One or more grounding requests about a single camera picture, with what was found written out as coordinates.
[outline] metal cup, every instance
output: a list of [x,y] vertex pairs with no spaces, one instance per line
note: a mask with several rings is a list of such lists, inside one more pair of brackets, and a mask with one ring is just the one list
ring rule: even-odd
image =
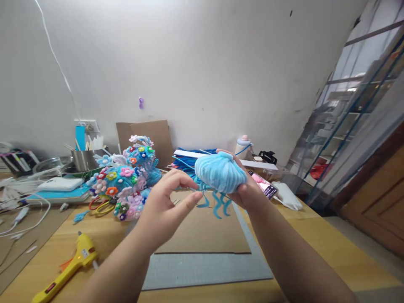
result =
[[90,151],[72,151],[73,162],[76,165],[77,172],[85,172],[99,168],[94,155],[103,156],[107,154],[102,149]]

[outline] right hand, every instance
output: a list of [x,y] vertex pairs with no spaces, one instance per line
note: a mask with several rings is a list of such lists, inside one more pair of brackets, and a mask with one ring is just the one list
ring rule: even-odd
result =
[[217,149],[216,152],[226,152],[233,155],[234,161],[236,161],[237,165],[241,167],[241,169],[243,169],[243,171],[247,175],[247,183],[239,185],[236,192],[228,194],[230,199],[232,199],[238,206],[244,208],[248,212],[263,211],[268,205],[271,204],[268,198],[262,192],[261,188],[258,186],[258,184],[245,170],[239,158],[237,158],[233,153],[228,152],[224,149]]

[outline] white power bank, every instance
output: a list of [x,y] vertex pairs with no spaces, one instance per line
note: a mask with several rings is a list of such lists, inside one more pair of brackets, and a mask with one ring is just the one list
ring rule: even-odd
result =
[[38,186],[40,190],[46,191],[72,191],[83,183],[80,178],[54,177]]

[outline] phone screen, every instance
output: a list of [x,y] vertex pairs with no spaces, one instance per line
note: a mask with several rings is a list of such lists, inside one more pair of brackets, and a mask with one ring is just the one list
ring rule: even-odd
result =
[[259,175],[255,174],[252,171],[249,171],[248,173],[258,184],[258,186],[261,188],[262,192],[267,196],[268,199],[271,199],[276,194],[278,189],[272,186],[271,183],[269,183],[267,180],[262,179]]

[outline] left hand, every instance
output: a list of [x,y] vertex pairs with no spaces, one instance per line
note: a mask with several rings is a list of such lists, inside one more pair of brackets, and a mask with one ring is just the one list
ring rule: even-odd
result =
[[150,191],[142,215],[133,229],[133,232],[138,231],[146,236],[144,239],[147,243],[144,244],[150,253],[174,235],[181,222],[202,199],[202,192],[194,191],[174,205],[170,194],[180,186],[198,189],[198,185],[185,172],[172,169]]

